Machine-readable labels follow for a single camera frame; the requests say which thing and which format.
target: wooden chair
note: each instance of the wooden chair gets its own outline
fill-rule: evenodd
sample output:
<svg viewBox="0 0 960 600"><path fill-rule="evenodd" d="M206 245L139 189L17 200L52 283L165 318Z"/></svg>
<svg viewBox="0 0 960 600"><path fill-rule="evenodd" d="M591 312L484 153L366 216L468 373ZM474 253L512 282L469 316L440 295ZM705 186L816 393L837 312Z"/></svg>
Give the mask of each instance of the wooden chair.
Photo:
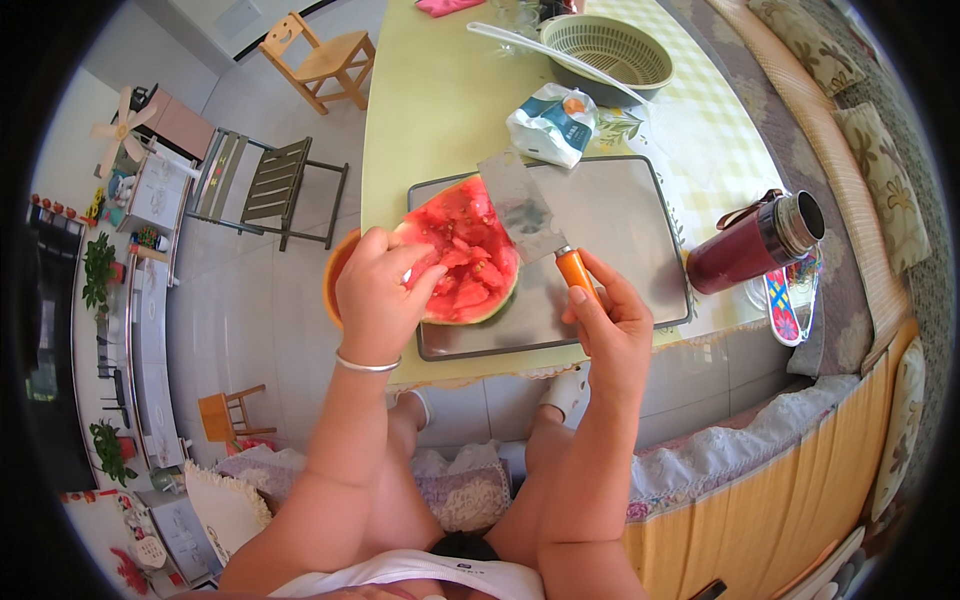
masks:
<svg viewBox="0 0 960 600"><path fill-rule="evenodd" d="M265 385L258 385L255 388L230 394L227 396L223 392L200 398L197 404L200 406L200 419L204 422L204 432L208 442L231 442L237 439L237 436L253 436L261 433L275 433L276 427L259 427L252 429L247 421L247 405L244 403L244 396L249 396L254 392L262 392L267 389ZM230 403L236 401L237 404L230 406ZM233 420L230 414L231 408L240 409L240 420ZM235 429L234 425L242 424L243 429Z"/></svg>
<svg viewBox="0 0 960 600"><path fill-rule="evenodd" d="M300 34L310 42L313 50L295 71L280 56L290 46L290 42ZM360 84L373 69L375 50L367 32L343 34L321 43L320 39L307 27L303 18L296 12L291 12L267 32L259 48L318 113L328 113L324 102L345 98L351 98L361 110L367 109L367 99L359 89ZM361 50L367 57L356 60ZM347 69L360 66L363 70L356 79L353 79ZM340 82L344 91L318 96L321 86L331 77Z"/></svg>

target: tile floor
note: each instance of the tile floor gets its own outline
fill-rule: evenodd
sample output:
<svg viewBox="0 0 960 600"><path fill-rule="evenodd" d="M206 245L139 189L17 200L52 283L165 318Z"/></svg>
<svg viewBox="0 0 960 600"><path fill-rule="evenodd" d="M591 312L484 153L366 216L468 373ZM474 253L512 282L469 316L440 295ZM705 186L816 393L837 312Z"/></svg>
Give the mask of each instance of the tile floor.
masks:
<svg viewBox="0 0 960 600"><path fill-rule="evenodd" d="M366 29L374 44L386 0L337 2L307 21L321 38ZM305 56L295 45L291 57ZM296 58L290 58L296 65ZM364 86L369 91L369 80ZM203 117L281 146L313 137L311 158L349 162L336 223L336 240L360 224L360 173L366 113L349 102L329 105L320 116L256 53L229 71L207 102ZM241 164L224 218L236 220L256 153ZM294 227L323 234L338 174L307 171ZM193 440L204 466L225 455L206 441L197 398L265 383L248 398L253 426L275 426L280 446L303 450L320 412L333 369L339 330L327 318L321 282L328 252L323 245L291 239L279 251L276 236L237 235L233 230L186 220L177 257L180 287L170 295L168 344L174 410L180 432ZM668 348L654 356L639 423L637 446L657 444L747 408L792 379L784 371L790 349L767 330L734 332L701 346ZM455 454L456 448L491 438L520 440L544 386L511 376L491 377L460 390L429 389L435 421L420 446ZM582 404L571 416L575 425Z"/></svg>

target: potted plant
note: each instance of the potted plant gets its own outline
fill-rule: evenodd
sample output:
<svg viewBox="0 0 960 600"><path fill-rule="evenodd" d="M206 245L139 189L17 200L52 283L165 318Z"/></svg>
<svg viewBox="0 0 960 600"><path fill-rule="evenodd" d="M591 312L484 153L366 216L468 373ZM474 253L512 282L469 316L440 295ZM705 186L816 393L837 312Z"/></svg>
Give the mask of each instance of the potted plant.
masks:
<svg viewBox="0 0 960 600"><path fill-rule="evenodd" d="M107 284L123 282L127 270L126 266L114 260L115 255L116 249L107 244L107 234L102 231L96 241L86 243L84 255L86 285L83 298L86 300L87 309L97 306L97 312L104 314L109 312Z"/></svg>
<svg viewBox="0 0 960 600"><path fill-rule="evenodd" d="M136 453L133 439L117 437L119 427L112 427L100 419L99 423L90 424L90 434L93 436L93 447L103 464L100 470L113 481L119 481L121 486L127 486L127 479L136 479L136 471L124 467L124 461L132 458Z"/></svg>

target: yellow tablecloth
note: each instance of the yellow tablecloth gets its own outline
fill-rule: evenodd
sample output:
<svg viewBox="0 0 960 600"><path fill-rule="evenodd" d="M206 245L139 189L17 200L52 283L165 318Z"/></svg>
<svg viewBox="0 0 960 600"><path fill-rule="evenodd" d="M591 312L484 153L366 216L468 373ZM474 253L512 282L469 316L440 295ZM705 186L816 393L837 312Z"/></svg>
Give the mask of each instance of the yellow tablecloth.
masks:
<svg viewBox="0 0 960 600"><path fill-rule="evenodd" d="M643 108L602 109L587 155L643 154L657 170L664 198L687 252L716 233L724 213L782 187L759 133L706 54L655 0L590 0L588 13L631 23L655 37L676 68L655 99L680 101L689 118L722 148L706 189L651 140ZM476 163L510 145L504 121L531 93L554 81L548 58L504 56L492 39L467 32L470 21L493 21L483 4L433 19L410 0L391 0L373 68L364 146L360 224L394 228L414 184L474 171ZM703 339L744 326L763 314L741 288L710 297L694 294L690 324L656 332L655 347ZM391 376L395 389L422 383L458 384L499 373L548 376L586 360L579 345L428 363L416 340Z"/></svg>

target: silver bracelet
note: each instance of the silver bracelet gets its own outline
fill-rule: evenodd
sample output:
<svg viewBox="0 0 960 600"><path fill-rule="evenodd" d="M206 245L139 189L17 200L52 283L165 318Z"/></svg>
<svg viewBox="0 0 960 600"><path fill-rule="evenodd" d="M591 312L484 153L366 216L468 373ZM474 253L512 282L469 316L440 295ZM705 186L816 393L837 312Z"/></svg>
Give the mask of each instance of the silver bracelet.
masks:
<svg viewBox="0 0 960 600"><path fill-rule="evenodd" d="M360 371L360 372L387 372L392 371L400 366L400 361L403 360L403 357L400 356L397 358L396 362L390 365L378 365L376 367L370 367L367 365L358 365L356 363L351 363L349 360L340 355L340 349L337 348L337 351L334 352L337 357L337 362L342 366L350 369L351 371Z"/></svg>

